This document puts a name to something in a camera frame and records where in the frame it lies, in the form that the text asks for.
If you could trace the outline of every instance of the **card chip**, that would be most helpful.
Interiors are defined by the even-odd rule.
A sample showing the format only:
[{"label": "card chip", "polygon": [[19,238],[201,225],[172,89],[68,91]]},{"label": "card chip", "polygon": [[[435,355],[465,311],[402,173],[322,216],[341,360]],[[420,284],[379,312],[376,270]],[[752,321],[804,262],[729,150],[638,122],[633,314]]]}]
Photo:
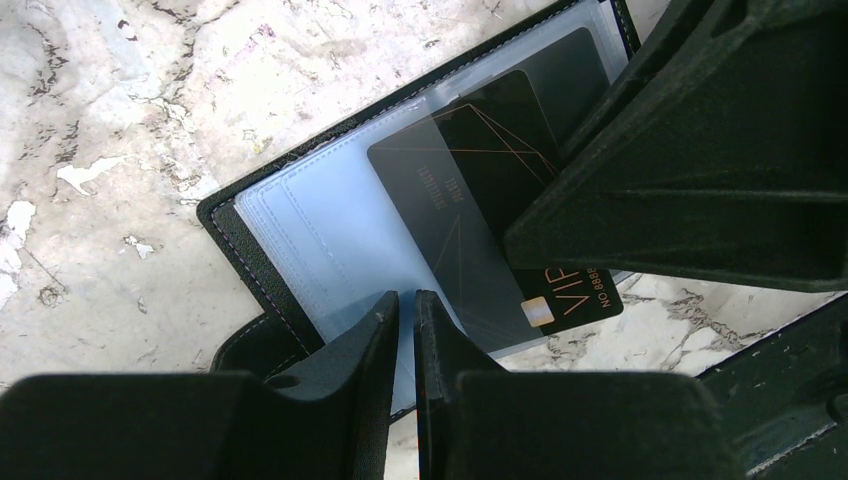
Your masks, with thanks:
[{"label": "card chip", "polygon": [[521,302],[521,309],[524,310],[524,315],[531,327],[541,327],[549,323],[554,323],[554,314],[548,307],[548,302],[545,297],[536,297],[525,302]]}]

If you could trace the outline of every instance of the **black mechanical part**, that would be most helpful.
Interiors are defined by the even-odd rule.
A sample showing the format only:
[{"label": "black mechanical part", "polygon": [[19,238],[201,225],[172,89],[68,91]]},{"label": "black mechanical part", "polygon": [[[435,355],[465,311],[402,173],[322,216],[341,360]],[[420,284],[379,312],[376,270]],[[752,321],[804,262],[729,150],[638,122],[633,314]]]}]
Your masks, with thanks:
[{"label": "black mechanical part", "polygon": [[390,292],[267,385],[245,373],[30,378],[0,397],[0,471],[16,480],[382,479],[397,340]]},{"label": "black mechanical part", "polygon": [[422,480],[741,479],[715,404],[694,379],[509,373],[419,292]]},{"label": "black mechanical part", "polygon": [[513,267],[848,288],[848,2],[706,3],[680,41],[701,9],[672,2],[683,23],[636,53],[507,232]]},{"label": "black mechanical part", "polygon": [[848,476],[848,297],[704,372],[750,478]]}]

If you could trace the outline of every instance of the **marble pattern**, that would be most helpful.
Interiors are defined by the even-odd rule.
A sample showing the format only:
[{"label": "marble pattern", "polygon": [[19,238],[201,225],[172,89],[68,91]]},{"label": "marble pattern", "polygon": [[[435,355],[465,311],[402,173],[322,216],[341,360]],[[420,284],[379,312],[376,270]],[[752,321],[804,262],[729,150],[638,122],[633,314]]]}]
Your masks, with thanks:
[{"label": "marble pattern", "polygon": [[[208,368],[260,313],[195,218],[210,192],[549,0],[0,2],[0,392]],[[667,0],[631,2],[640,35]],[[826,302],[651,275],[625,313],[502,359],[696,374]],[[415,416],[387,478],[417,477]]]}]

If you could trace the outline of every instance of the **black card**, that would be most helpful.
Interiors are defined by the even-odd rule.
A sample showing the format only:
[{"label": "black card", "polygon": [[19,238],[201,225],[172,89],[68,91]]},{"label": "black card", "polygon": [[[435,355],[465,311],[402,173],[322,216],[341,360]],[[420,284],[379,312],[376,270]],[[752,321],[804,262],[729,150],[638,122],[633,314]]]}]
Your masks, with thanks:
[{"label": "black card", "polygon": [[484,350],[621,313],[606,270],[512,270],[503,256],[507,227],[564,166],[523,71],[374,144],[368,157],[466,333]]}]

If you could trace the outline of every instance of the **black leather cover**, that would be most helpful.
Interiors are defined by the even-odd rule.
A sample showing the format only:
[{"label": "black leather cover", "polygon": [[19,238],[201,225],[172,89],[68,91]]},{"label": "black leather cover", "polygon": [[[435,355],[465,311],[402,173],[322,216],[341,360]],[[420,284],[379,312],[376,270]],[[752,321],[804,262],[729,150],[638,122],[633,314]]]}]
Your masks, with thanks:
[{"label": "black leather cover", "polygon": [[[254,183],[279,171],[287,164],[308,154],[322,143],[344,135],[388,108],[441,80],[456,69],[475,61],[521,32],[576,3],[574,0],[555,2],[492,39],[389,94],[375,104],[328,128],[270,164],[212,194],[197,206],[197,216],[200,222],[265,310],[263,315],[245,325],[221,346],[212,365],[213,371],[248,370],[259,378],[268,378],[324,346],[324,342],[286,286],[285,281],[277,273],[256,239],[236,213],[233,207],[235,196]],[[624,0],[612,1],[612,4],[616,20],[619,23],[619,31],[622,32],[625,50],[628,54],[631,54],[639,48],[639,40],[633,29],[626,4]]]}]

